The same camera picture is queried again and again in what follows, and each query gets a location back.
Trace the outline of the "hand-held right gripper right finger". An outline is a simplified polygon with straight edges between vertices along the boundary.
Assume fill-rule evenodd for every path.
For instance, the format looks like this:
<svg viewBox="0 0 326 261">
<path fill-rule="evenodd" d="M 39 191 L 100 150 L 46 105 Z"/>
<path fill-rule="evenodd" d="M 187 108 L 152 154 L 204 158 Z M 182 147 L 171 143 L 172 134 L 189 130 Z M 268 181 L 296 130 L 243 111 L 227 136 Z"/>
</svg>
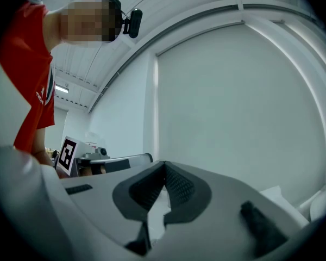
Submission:
<svg viewBox="0 0 326 261">
<path fill-rule="evenodd" d="M 211 189 L 211 201 L 194 221 L 167 225 L 151 250 L 152 260 L 255 260 L 255 240 L 240 214 L 241 204 L 246 201 L 251 201 L 288 237 L 285 244 L 261 260 L 286 260 L 309 237 L 308 226 L 300 226 L 244 182 L 188 165 L 177 167 L 203 179 Z"/>
</svg>

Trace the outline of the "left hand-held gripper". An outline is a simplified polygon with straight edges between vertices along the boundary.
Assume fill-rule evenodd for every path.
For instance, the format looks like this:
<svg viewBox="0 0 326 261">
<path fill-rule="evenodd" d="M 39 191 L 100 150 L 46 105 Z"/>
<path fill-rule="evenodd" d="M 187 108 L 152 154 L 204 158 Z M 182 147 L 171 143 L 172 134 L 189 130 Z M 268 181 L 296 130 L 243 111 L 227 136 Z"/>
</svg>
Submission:
<svg viewBox="0 0 326 261">
<path fill-rule="evenodd" d="M 59 177 L 80 177 L 79 171 L 84 167 L 103 166 L 106 173 L 112 173 L 152 162 L 153 158 L 149 153 L 108 159 L 106 149 L 97 147 L 96 143 L 82 142 L 66 136 L 55 162 L 55 169 Z"/>
</svg>

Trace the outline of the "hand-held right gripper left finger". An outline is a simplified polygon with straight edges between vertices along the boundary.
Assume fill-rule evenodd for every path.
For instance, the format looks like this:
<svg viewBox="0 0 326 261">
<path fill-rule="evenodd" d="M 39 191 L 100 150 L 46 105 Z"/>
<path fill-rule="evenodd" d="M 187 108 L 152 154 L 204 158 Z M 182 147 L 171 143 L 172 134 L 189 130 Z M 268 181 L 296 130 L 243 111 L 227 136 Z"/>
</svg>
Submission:
<svg viewBox="0 0 326 261">
<path fill-rule="evenodd" d="M 112 200 L 112 191 L 118 183 L 153 167 L 157 163 L 156 161 L 102 175 L 62 179 L 61 183 L 65 188 L 83 184 L 92 186 L 87 191 L 72 194 L 71 200 L 101 233 L 116 244 L 124 246 L 137 237 L 141 223 L 126 219 L 121 214 Z"/>
</svg>

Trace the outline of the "person's left hand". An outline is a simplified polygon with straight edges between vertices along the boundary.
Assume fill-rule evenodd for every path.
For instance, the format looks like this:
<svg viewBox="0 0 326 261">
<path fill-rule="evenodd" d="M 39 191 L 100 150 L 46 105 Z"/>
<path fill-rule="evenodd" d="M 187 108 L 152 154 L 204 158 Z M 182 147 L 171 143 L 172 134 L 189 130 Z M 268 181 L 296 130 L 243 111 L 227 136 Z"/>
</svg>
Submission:
<svg viewBox="0 0 326 261">
<path fill-rule="evenodd" d="M 103 165 L 99 167 L 84 167 L 80 171 L 80 176 L 92 176 L 92 175 L 100 175 L 100 174 L 106 174 L 105 167 Z"/>
</svg>

